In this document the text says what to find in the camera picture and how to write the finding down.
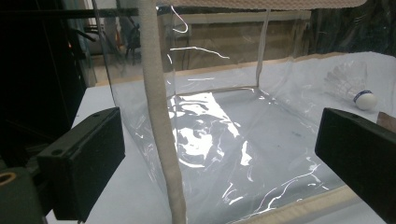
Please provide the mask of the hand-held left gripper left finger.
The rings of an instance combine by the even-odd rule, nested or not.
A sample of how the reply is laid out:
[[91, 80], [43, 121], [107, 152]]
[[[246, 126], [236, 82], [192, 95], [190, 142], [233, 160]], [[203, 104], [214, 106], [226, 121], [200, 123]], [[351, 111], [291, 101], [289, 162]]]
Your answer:
[[120, 110], [96, 112], [37, 156], [60, 220], [85, 221], [125, 158]]

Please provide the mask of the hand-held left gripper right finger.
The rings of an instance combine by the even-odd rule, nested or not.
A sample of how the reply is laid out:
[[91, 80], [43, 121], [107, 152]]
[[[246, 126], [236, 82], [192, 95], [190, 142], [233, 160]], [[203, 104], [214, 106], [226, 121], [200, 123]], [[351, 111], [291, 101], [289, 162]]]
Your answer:
[[396, 224], [396, 133], [326, 108], [315, 153], [387, 224]]

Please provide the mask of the white feather shuttlecock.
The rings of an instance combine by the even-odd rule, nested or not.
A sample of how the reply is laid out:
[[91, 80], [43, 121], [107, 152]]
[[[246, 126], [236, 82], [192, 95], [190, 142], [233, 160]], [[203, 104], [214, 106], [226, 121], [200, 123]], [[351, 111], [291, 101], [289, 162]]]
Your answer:
[[359, 110], [372, 110], [377, 105], [373, 92], [366, 88], [367, 64], [348, 62], [334, 67], [324, 78], [327, 93], [353, 103]]

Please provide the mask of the clear plastic bag beige trim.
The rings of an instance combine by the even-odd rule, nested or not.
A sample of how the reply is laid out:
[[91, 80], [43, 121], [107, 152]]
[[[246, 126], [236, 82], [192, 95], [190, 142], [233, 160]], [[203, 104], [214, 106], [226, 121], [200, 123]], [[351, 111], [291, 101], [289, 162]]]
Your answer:
[[[121, 0], [111, 93], [173, 224], [304, 224], [359, 201], [315, 153], [322, 112], [396, 116], [396, 0]], [[372, 110], [326, 92], [367, 64]]]

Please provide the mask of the brown object at edge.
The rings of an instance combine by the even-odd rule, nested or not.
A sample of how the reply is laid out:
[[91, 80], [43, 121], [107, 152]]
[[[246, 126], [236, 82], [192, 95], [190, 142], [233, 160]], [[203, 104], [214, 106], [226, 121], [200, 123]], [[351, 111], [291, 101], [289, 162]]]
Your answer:
[[396, 118], [388, 115], [384, 112], [379, 112], [376, 120], [376, 124], [396, 133]]

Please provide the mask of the dark metal stand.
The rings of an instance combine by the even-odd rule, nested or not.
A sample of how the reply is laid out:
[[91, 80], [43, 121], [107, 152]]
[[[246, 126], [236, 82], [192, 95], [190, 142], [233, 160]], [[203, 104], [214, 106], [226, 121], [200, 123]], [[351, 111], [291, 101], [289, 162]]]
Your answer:
[[89, 85], [90, 46], [113, 51], [121, 0], [0, 0], [0, 161], [25, 165], [72, 127]]

